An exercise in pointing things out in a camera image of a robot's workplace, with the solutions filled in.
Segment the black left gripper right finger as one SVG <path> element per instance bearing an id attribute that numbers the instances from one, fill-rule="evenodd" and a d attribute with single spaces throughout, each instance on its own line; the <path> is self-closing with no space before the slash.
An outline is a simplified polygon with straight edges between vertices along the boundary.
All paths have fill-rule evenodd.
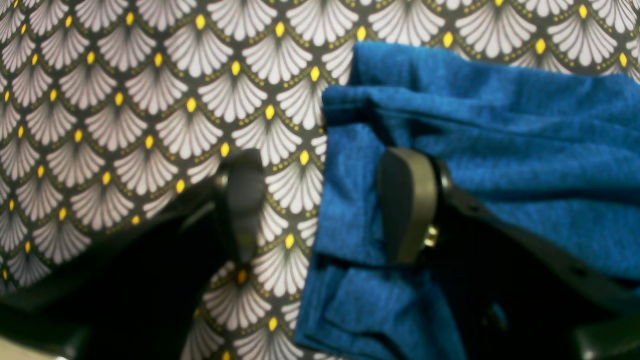
<path id="1" fill-rule="evenodd" d="M 377 184 L 389 262 L 431 271 L 469 360 L 639 358 L 639 297 L 498 218 L 445 161 L 387 148 Z"/>

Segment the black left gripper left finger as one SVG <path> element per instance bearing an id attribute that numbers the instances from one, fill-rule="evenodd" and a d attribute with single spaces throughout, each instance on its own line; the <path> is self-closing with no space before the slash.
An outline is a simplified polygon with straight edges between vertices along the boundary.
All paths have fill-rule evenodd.
<path id="1" fill-rule="evenodd" d="M 258 247 L 260 152 L 222 160 L 152 219 L 1 298 L 3 360 L 178 360 L 211 276 Z"/>

